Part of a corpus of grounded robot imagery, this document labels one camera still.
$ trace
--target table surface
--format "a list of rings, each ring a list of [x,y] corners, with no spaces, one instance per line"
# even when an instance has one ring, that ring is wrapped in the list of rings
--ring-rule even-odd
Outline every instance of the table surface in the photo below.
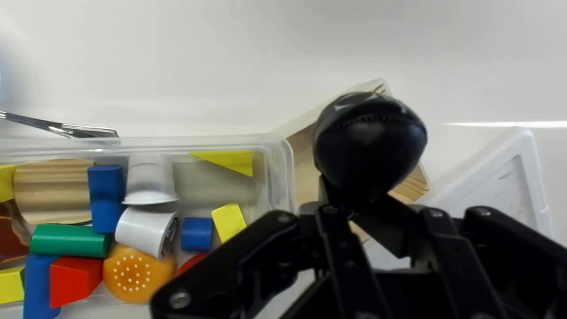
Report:
[[[384,79],[428,127],[432,185],[506,127],[533,128],[567,240],[565,13],[552,0],[3,0],[0,105],[122,137],[292,134],[320,102]]]

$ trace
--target orange ball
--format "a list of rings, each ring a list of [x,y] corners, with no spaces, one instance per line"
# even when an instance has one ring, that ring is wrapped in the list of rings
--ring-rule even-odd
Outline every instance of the orange ball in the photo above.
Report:
[[[102,268],[108,292],[124,304],[147,304],[175,276],[175,258],[157,261],[152,256],[117,245]]]

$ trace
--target black spherical joint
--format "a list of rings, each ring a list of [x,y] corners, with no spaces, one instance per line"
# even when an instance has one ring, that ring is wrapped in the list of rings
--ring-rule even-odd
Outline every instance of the black spherical joint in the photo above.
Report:
[[[416,167],[425,144],[423,123],[404,104],[354,93],[322,111],[313,159],[326,183],[342,198],[374,203]]]

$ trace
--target white cylinder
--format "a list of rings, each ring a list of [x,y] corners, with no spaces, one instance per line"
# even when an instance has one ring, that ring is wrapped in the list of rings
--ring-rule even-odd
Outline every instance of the white cylinder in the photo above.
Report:
[[[125,206],[177,203],[172,162],[163,155],[133,155],[127,162]]]
[[[175,214],[127,208],[117,226],[115,242],[161,260],[173,253],[179,221]]]

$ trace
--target blue block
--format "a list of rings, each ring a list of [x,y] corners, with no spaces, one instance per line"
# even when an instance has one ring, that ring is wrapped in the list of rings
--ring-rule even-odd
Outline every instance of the blue block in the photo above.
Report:
[[[88,169],[92,231],[113,235],[124,214],[125,182],[122,167],[99,166]]]
[[[184,219],[180,226],[180,251],[209,253],[212,249],[212,219]]]
[[[24,261],[23,319],[55,319],[60,309],[49,307],[49,267],[56,258],[28,256]]]

